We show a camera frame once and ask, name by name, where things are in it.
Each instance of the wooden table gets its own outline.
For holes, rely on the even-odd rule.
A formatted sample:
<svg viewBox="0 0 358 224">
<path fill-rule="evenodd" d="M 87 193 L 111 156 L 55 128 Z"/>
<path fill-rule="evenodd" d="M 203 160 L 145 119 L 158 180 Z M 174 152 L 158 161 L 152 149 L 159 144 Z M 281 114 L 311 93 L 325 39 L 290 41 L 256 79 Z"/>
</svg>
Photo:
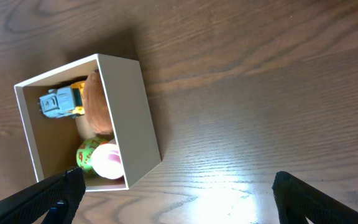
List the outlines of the wooden table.
<svg viewBox="0 0 358 224">
<path fill-rule="evenodd" d="M 35 183 L 13 85 L 140 61 L 163 162 L 74 223 L 278 223 L 286 170 L 358 211 L 358 1 L 0 0 L 0 199 Z"/>
</svg>

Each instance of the pink and white ball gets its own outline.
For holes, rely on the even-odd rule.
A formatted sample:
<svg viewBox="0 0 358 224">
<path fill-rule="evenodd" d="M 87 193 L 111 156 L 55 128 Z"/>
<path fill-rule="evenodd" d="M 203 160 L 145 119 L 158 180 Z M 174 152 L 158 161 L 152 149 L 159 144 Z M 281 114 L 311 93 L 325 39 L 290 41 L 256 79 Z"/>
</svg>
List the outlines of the pink and white ball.
<svg viewBox="0 0 358 224">
<path fill-rule="evenodd" d="M 107 179 L 118 179 L 124 175 L 119 148 L 115 140 L 101 144 L 92 153 L 94 171 Z"/>
</svg>

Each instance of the white box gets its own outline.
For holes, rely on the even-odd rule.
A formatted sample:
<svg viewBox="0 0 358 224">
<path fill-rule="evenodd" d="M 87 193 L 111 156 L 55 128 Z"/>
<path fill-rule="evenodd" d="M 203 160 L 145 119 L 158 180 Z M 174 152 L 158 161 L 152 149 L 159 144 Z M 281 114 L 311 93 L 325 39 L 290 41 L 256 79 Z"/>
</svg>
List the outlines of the white box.
<svg viewBox="0 0 358 224">
<path fill-rule="evenodd" d="M 76 165 L 82 143 L 75 119 L 39 111 L 48 89 L 99 69 L 124 166 L 124 178 L 85 177 L 86 191 L 128 189 L 161 162 L 138 61 L 94 54 L 14 86 L 37 182 Z"/>
</svg>

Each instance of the cardboard box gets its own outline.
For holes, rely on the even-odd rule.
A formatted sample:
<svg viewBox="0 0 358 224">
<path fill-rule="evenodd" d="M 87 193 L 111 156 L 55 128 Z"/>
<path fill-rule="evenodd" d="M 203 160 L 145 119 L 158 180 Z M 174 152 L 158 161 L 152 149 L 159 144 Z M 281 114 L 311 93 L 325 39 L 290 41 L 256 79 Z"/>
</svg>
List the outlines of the cardboard box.
<svg viewBox="0 0 358 224">
<path fill-rule="evenodd" d="M 139 62 L 94 54 L 14 86 L 37 182 L 76 166 L 81 136 L 89 132 L 89 127 L 80 125 L 83 120 L 44 116 L 39 97 L 96 69 L 125 174 L 119 180 L 85 176 L 86 191 L 128 189 L 161 162 Z"/>
</svg>

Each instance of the toy car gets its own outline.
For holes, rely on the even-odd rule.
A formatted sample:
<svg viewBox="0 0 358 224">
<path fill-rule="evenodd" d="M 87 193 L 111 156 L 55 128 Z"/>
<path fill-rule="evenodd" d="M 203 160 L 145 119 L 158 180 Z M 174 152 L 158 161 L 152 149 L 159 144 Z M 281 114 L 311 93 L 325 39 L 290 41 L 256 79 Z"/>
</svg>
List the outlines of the toy car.
<svg viewBox="0 0 358 224">
<path fill-rule="evenodd" d="M 40 97 L 41 112 L 48 118 L 81 116 L 83 108 L 83 89 L 85 81 L 80 81 L 59 89 L 51 89 Z"/>
</svg>

